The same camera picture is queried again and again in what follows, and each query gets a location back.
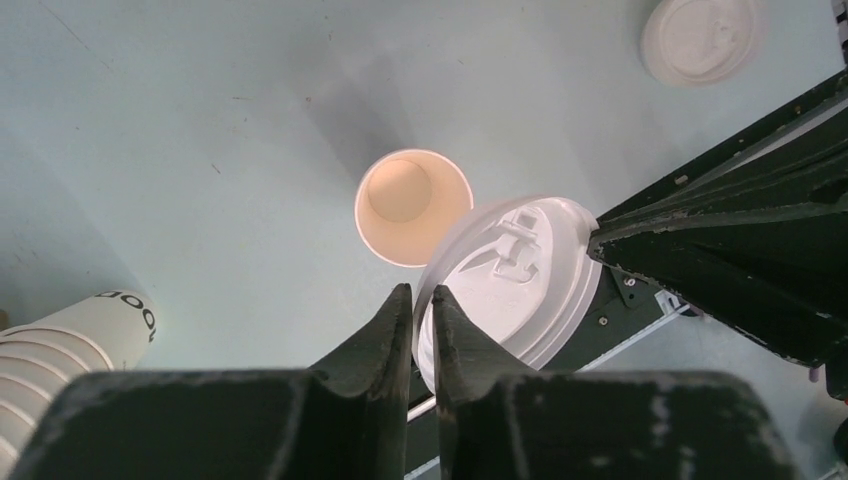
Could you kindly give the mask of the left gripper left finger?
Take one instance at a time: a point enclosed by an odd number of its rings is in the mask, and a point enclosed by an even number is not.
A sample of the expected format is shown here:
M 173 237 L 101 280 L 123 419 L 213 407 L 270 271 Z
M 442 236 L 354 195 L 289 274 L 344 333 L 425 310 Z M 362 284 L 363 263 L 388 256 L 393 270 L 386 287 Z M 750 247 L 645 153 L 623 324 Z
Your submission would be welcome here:
M 400 479 L 413 298 L 295 370 L 84 375 L 51 403 L 14 479 Z

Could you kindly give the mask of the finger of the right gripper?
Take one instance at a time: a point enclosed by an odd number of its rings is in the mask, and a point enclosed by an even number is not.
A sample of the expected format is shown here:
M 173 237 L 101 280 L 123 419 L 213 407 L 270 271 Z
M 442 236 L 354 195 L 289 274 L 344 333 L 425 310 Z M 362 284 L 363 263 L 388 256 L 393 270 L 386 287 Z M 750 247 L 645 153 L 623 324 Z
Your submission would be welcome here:
M 847 151 L 791 160 L 774 171 L 744 176 L 736 183 L 711 182 L 605 222 L 590 238 L 589 254 L 612 258 L 604 249 L 640 234 L 788 222 L 847 211 L 847 194 L 835 185 L 847 177 Z
M 847 211 L 619 240 L 600 261 L 807 367 L 847 352 Z

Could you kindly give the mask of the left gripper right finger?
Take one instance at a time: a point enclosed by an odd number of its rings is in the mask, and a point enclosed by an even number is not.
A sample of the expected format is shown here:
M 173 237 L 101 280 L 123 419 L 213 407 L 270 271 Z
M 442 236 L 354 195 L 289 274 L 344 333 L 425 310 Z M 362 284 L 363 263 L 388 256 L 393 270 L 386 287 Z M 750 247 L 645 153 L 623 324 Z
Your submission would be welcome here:
M 747 383 L 714 371 L 536 371 L 432 298 L 446 479 L 796 479 Z

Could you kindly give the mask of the white plastic cup lid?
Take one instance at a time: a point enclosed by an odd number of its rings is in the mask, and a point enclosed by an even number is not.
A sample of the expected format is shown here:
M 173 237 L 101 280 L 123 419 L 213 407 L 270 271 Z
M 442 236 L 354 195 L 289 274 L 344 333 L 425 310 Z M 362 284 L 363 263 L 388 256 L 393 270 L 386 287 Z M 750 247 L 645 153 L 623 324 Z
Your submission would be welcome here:
M 431 300 L 450 289 L 469 319 L 534 369 L 566 345 L 588 313 L 602 266 L 588 255 L 595 216 L 562 197 L 531 196 L 473 208 L 421 275 L 412 355 L 435 389 Z

